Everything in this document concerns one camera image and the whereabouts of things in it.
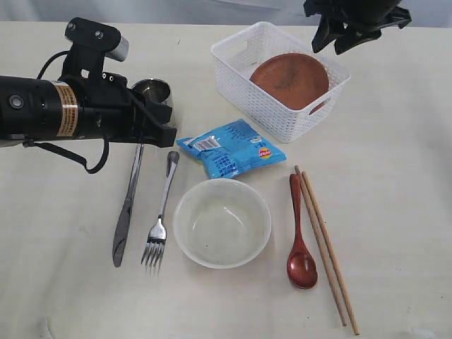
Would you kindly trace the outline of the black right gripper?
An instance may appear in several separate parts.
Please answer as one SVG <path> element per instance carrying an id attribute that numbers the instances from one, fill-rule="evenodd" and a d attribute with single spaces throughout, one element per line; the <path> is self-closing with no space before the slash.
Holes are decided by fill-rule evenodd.
<path id="1" fill-rule="evenodd" d="M 311 41 L 314 53 L 333 42 L 335 53 L 341 55 L 366 42 L 377 40 L 380 29 L 411 23 L 410 12 L 399 7 L 398 0 L 313 0 L 304 2 L 306 16 L 321 16 Z"/>

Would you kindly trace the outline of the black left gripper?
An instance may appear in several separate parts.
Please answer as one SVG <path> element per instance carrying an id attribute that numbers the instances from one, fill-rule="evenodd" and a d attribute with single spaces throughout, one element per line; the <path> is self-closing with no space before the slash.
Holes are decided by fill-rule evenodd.
<path id="1" fill-rule="evenodd" d="M 173 109 L 127 88 L 123 76 L 103 73 L 98 84 L 79 78 L 76 97 L 76 138 L 104 138 L 114 143 L 144 143 L 159 148 L 174 145 L 177 128 L 169 125 Z"/>

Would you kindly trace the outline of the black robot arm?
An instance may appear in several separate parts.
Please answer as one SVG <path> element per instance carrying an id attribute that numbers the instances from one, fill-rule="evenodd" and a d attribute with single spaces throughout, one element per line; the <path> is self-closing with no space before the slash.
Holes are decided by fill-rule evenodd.
<path id="1" fill-rule="evenodd" d="M 315 52 L 333 43 L 342 54 L 376 40 L 393 25 L 404 28 L 410 12 L 398 1 L 306 1 L 307 16 L 320 15 Z M 105 59 L 125 60 L 129 44 L 112 26 L 73 18 L 65 30 L 59 79 L 1 78 L 1 145 L 49 146 L 57 140 L 102 139 L 105 143 L 173 145 L 172 109 L 151 104 L 128 88 L 125 77 L 107 73 Z"/>

